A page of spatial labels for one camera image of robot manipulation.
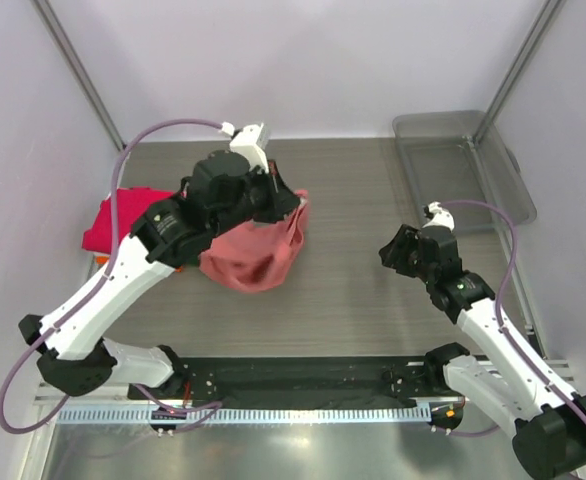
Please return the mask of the salmon pink t shirt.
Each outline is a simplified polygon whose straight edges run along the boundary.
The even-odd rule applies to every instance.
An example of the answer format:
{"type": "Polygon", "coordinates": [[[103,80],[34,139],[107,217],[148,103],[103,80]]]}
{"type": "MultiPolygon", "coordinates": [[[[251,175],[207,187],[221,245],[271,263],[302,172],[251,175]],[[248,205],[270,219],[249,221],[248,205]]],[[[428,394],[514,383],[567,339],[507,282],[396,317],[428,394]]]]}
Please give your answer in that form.
{"type": "Polygon", "coordinates": [[[244,223],[213,240],[199,257],[199,269],[210,280],[253,294],[284,283],[305,245],[309,224],[309,192],[295,194],[300,205],[285,219],[263,226],[244,223]]]}

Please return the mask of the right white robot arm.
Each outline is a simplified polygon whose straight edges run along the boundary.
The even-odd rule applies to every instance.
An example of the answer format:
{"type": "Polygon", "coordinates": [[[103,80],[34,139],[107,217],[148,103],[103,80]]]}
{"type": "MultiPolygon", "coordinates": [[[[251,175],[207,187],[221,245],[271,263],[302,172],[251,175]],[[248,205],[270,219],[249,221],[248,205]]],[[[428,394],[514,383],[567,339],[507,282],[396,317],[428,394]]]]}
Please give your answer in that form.
{"type": "Polygon", "coordinates": [[[510,439],[531,478],[586,479],[586,395],[532,348],[483,278],[463,268],[452,231],[402,225],[379,256],[383,266],[421,280],[434,307],[491,363],[485,367],[458,343],[438,347],[424,357],[426,388],[476,404],[510,439]]]}

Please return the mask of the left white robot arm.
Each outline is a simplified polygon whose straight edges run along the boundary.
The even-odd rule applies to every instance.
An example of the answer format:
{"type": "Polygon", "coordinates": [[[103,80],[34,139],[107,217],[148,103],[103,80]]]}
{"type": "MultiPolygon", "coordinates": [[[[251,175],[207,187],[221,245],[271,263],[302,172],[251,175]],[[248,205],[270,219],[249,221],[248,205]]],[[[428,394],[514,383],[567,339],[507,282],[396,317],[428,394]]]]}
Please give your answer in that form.
{"type": "Polygon", "coordinates": [[[170,347],[124,345],[105,332],[147,290],[198,260],[221,235],[252,221],[290,220],[306,205],[273,161],[253,166],[238,153],[215,151],[197,162],[179,190],[152,203],[108,263],[69,300],[48,315],[20,321],[22,336],[40,355],[44,381],[70,397],[108,383],[178,397],[188,372],[170,347]]]}

